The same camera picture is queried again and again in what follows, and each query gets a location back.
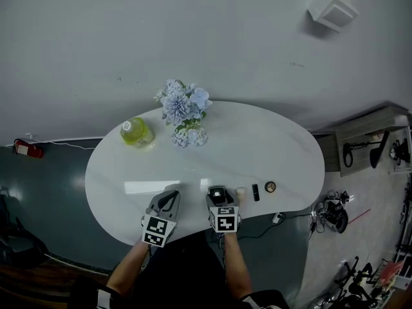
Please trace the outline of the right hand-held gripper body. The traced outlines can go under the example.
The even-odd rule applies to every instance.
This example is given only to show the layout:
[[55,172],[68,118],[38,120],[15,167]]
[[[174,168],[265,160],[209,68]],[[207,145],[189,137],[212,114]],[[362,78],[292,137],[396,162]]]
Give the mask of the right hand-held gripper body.
[[239,205],[209,206],[209,223],[216,233],[237,233],[240,222]]

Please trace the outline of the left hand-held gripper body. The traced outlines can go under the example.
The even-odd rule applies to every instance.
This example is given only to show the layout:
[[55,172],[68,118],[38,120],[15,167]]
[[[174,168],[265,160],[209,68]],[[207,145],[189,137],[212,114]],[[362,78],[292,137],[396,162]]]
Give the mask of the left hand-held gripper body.
[[177,224],[177,221],[163,218],[162,213],[145,213],[142,217],[142,241],[152,246],[164,247]]

